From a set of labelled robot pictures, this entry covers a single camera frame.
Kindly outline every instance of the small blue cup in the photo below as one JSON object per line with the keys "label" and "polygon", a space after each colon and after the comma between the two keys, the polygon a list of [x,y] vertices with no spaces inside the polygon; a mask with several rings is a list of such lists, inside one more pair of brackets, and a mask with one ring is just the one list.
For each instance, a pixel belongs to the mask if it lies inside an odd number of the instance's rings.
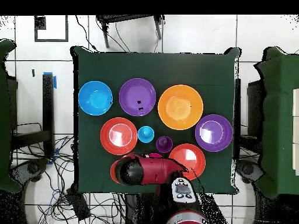
{"label": "small blue cup", "polygon": [[139,130],[138,130],[138,139],[141,142],[144,142],[145,144],[147,144],[148,142],[151,142],[154,138],[154,130],[149,127],[149,126],[142,126]]}

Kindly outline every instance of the white tile floor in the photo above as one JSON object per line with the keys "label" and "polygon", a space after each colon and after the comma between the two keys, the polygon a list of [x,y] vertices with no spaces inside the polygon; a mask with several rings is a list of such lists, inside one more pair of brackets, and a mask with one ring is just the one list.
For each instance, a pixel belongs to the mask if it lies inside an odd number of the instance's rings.
{"label": "white tile floor", "polygon": [[[78,20],[86,28],[86,36],[99,51],[122,51],[109,38],[110,48],[105,47],[102,31],[98,28],[95,16],[78,16]],[[65,18],[63,16],[46,16],[47,29],[39,30],[39,38],[63,39]],[[241,124],[248,124],[247,85],[258,80],[259,74],[253,67],[262,59],[263,50],[268,46],[279,46],[287,53],[299,49],[299,30],[294,16],[288,15],[166,15],[164,25],[165,53],[223,53],[230,47],[242,49],[239,63],[239,78],[241,78]],[[129,20],[117,24],[120,36],[130,51],[153,53],[157,45],[155,24],[152,17]],[[69,53],[71,46],[84,46],[92,49],[85,38],[85,32],[77,24],[75,16],[68,17],[68,42],[34,42],[33,16],[0,16],[0,39],[11,39],[17,44],[10,52],[5,62],[8,73],[16,76],[18,88],[18,124],[42,122],[41,109],[41,75],[52,72],[57,77],[57,88],[54,90],[55,105],[55,138],[71,137],[73,129],[73,64]],[[115,24],[109,25],[109,34],[123,45],[116,33]],[[162,42],[156,49],[161,52]],[[38,131],[38,125],[28,125],[18,128],[19,132]],[[64,147],[64,153],[72,154],[70,143]],[[64,180],[68,188],[74,180],[72,164],[67,165],[70,171],[64,172]],[[51,177],[52,186],[58,188],[57,172],[53,165],[48,165],[47,173]],[[251,224],[255,214],[255,197],[251,185],[246,185],[236,175],[235,185],[239,189],[237,195],[215,195],[229,224]],[[26,193],[26,213],[29,224],[37,224],[41,212],[48,208],[53,191],[50,188],[46,174],[37,183],[30,183]],[[87,202],[95,215],[116,213],[115,207],[111,213],[112,201],[108,200],[103,207],[94,208],[98,202],[111,198],[111,194],[86,194]],[[93,218],[86,220],[91,224]],[[114,219],[120,223],[119,215]],[[78,224],[74,219],[71,224]],[[104,224],[95,219],[93,224]]]}

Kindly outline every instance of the plate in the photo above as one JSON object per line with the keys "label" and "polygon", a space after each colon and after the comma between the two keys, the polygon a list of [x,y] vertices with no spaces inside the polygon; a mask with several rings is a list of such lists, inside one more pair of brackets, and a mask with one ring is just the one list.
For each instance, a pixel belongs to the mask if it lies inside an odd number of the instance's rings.
{"label": "plate", "polygon": [[203,100],[192,87],[175,85],[163,92],[158,102],[158,113],[167,127],[186,130],[199,121]]}
{"label": "plate", "polygon": [[100,130],[100,142],[111,154],[129,153],[137,143],[136,127],[126,118],[112,118]]}
{"label": "plate", "polygon": [[105,83],[93,80],[80,88],[78,100],[80,108],[85,113],[98,116],[109,110],[113,96]]}
{"label": "plate", "polygon": [[175,147],[169,154],[169,158],[175,159],[177,162],[188,168],[189,172],[183,172],[183,175],[189,180],[194,180],[196,178],[194,172],[197,177],[199,177],[206,166],[203,152],[197,146],[189,143],[184,143]]}
{"label": "plate", "polygon": [[111,176],[111,179],[117,183],[117,184],[120,184],[118,181],[117,181],[117,178],[116,178],[116,175],[115,175],[115,167],[116,167],[116,164],[117,164],[118,160],[116,162],[114,162],[110,168],[110,176]]}
{"label": "plate", "polygon": [[155,106],[156,91],[149,81],[133,78],[121,87],[119,103],[127,114],[144,116]]}
{"label": "plate", "polygon": [[210,114],[197,123],[195,138],[203,149],[218,152],[231,143],[232,126],[223,116]]}

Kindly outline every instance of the green cloth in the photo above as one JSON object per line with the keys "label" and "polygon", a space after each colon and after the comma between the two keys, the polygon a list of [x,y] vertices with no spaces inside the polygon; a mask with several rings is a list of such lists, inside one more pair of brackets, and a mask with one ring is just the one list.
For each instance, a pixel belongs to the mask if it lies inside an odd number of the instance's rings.
{"label": "green cloth", "polygon": [[[162,135],[173,140],[173,147],[183,143],[197,145],[194,136],[195,126],[184,131],[168,128],[159,118],[157,104],[161,94],[177,84],[195,88],[203,99],[203,116],[219,114],[232,123],[234,109],[234,65],[239,49],[232,48],[224,54],[139,54],[124,52],[89,52],[82,47],[72,47],[74,65],[78,63],[80,89],[89,81],[101,81],[111,88],[113,104],[104,115],[91,116],[79,107],[79,192],[152,193],[156,185],[123,186],[110,177],[110,167],[122,156],[108,153],[99,139],[100,129],[111,118],[124,117],[138,130],[149,125],[155,131],[150,143],[137,142],[133,152],[157,152],[155,141]],[[144,78],[151,82],[157,93],[154,109],[145,116],[133,117],[126,114],[119,105],[121,86],[131,78]],[[200,176],[207,193],[235,194],[231,185],[232,144],[221,152],[208,152],[201,149],[206,157],[206,168]],[[192,181],[199,191],[197,180]]]}
{"label": "green cloth", "polygon": [[293,170],[293,89],[299,88],[299,56],[281,53],[276,47],[266,51],[257,65],[267,95],[263,102],[261,166],[265,175],[256,183],[261,192],[274,198],[279,194],[299,194],[299,176]]}
{"label": "green cloth", "polygon": [[5,59],[16,48],[10,40],[0,40],[0,190],[10,193],[20,191],[20,185],[9,177],[11,166],[11,105],[5,70]]}

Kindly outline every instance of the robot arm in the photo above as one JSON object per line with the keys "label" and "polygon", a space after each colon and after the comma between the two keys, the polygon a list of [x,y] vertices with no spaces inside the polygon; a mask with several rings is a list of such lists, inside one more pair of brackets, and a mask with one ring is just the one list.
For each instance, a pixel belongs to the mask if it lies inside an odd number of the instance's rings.
{"label": "robot arm", "polygon": [[121,158],[115,168],[120,184],[161,185],[159,203],[165,209],[164,224],[207,224],[198,197],[183,172],[188,172],[188,169],[173,159],[136,153]]}

